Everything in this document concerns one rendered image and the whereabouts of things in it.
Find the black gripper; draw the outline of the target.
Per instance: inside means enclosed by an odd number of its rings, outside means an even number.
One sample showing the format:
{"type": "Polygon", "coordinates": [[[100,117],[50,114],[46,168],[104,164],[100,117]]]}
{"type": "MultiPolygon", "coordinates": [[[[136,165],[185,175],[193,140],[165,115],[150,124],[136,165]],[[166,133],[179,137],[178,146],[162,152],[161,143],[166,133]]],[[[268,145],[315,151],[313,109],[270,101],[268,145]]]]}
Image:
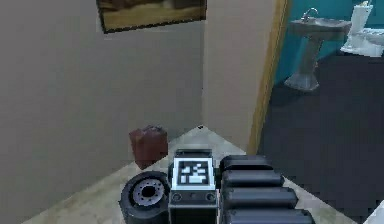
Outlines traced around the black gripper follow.
{"type": "Polygon", "coordinates": [[[145,171],[132,177],[120,194],[119,207],[125,224],[168,224],[167,174],[145,171]]]}

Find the framed brown wall picture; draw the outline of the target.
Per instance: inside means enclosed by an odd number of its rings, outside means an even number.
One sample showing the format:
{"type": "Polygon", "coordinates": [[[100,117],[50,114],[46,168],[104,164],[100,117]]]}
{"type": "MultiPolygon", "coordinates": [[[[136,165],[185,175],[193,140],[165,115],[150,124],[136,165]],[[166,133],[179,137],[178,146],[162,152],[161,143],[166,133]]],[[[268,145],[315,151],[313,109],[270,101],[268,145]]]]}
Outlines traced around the framed brown wall picture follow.
{"type": "Polygon", "coordinates": [[[208,0],[96,0],[104,34],[206,19],[208,0]]]}

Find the white toilet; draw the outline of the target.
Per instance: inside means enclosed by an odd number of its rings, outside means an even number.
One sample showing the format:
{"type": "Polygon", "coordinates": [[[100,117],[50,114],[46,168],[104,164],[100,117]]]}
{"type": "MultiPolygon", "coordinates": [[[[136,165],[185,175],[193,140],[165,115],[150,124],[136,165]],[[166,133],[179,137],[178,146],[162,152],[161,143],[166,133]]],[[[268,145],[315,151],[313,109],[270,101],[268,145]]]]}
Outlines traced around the white toilet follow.
{"type": "Polygon", "coordinates": [[[353,6],[352,26],[346,42],[340,48],[342,52],[372,58],[384,54],[384,29],[366,27],[373,8],[372,0],[364,0],[353,6]]]}

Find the grey pedestal sink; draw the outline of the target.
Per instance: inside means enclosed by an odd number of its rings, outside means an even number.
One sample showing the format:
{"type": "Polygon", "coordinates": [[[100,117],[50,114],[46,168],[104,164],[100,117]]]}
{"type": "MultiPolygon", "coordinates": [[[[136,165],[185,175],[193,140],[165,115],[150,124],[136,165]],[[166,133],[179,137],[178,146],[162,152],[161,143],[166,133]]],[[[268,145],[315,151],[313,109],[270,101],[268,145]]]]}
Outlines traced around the grey pedestal sink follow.
{"type": "Polygon", "coordinates": [[[285,80],[284,84],[292,89],[312,92],[319,87],[315,76],[317,57],[324,41],[343,40],[349,33],[352,22],[349,20],[324,18],[312,7],[299,19],[288,24],[288,30],[307,40],[297,70],[285,80]]]}

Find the dark red bin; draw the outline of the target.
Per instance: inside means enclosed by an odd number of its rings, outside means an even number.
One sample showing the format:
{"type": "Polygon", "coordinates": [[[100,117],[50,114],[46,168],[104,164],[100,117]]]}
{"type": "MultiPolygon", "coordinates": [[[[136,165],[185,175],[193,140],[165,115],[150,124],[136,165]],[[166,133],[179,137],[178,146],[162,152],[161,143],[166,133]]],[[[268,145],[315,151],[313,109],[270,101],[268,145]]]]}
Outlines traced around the dark red bin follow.
{"type": "Polygon", "coordinates": [[[168,135],[161,126],[149,125],[129,133],[134,161],[144,170],[168,155],[168,135]]]}

